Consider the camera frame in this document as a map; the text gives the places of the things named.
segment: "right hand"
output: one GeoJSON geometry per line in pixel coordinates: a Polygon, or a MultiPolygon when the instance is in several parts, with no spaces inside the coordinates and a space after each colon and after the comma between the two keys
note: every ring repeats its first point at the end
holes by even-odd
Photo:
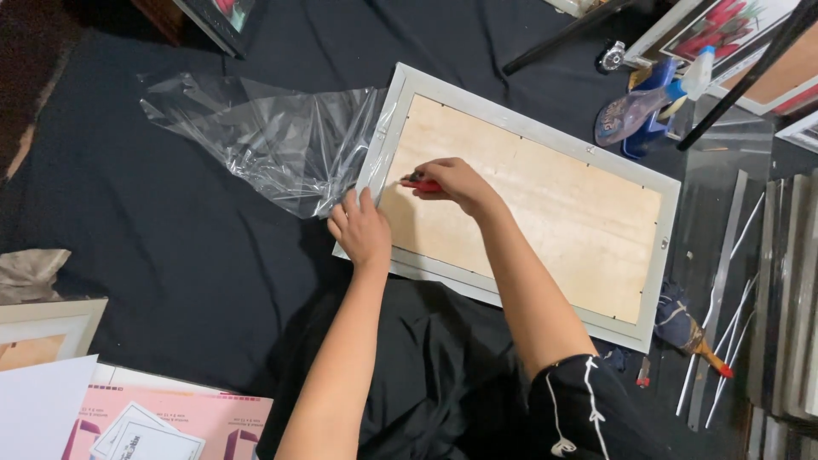
{"type": "Polygon", "coordinates": [[[477,218],[503,206],[503,200],[477,171],[461,158],[440,158],[424,163],[415,171],[422,173],[421,180],[434,180],[442,192],[413,190],[412,195],[421,200],[450,200],[456,202],[463,212],[477,218]]]}

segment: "hand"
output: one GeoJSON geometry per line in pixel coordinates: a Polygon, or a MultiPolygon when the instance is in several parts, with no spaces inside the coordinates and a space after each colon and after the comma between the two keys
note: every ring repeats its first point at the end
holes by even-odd
{"type": "Polygon", "coordinates": [[[486,179],[461,158],[431,160],[415,168],[415,171],[422,173],[421,180],[434,180],[443,189],[442,192],[413,190],[412,195],[421,200],[454,201],[463,212],[474,218],[504,205],[486,179]]]}
{"type": "Polygon", "coordinates": [[[332,208],[327,220],[332,236],[344,248],[355,268],[375,266],[389,271],[392,259],[392,233],[386,218],[375,208],[369,187],[361,192],[361,207],[350,190],[340,205],[332,208]]]}

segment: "red utility knife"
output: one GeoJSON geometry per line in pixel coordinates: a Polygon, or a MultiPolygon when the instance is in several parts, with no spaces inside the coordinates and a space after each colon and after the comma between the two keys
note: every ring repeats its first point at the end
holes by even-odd
{"type": "Polygon", "coordinates": [[[443,188],[440,187],[440,184],[435,181],[425,181],[421,177],[421,173],[415,171],[414,173],[404,176],[403,181],[408,181],[409,183],[401,183],[404,187],[409,188],[416,188],[421,192],[442,192],[443,188]]]}

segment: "red flower picture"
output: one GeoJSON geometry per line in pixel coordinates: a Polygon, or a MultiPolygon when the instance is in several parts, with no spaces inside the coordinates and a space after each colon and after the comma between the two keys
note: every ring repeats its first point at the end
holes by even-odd
{"type": "Polygon", "coordinates": [[[757,0],[721,0],[695,24],[673,40],[667,50],[693,61],[706,46],[716,48],[716,59],[741,48],[740,39],[760,29],[758,16],[764,12],[757,0]]]}

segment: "black metal rod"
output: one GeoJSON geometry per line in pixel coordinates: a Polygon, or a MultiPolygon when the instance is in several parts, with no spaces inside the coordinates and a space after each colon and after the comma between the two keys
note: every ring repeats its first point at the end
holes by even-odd
{"type": "Polygon", "coordinates": [[[590,10],[583,17],[575,20],[567,27],[562,29],[555,37],[549,38],[543,43],[538,44],[520,55],[517,59],[503,66],[503,73],[511,75],[517,70],[522,69],[526,65],[539,60],[545,56],[552,48],[564,42],[572,34],[575,34],[583,29],[587,29],[592,25],[604,20],[614,13],[621,11],[624,7],[629,7],[637,0],[610,0],[601,6],[590,10]]]}
{"type": "Polygon", "coordinates": [[[756,65],[724,96],[710,113],[676,146],[686,151],[721,118],[818,20],[818,0],[802,0],[784,22],[756,65]]]}

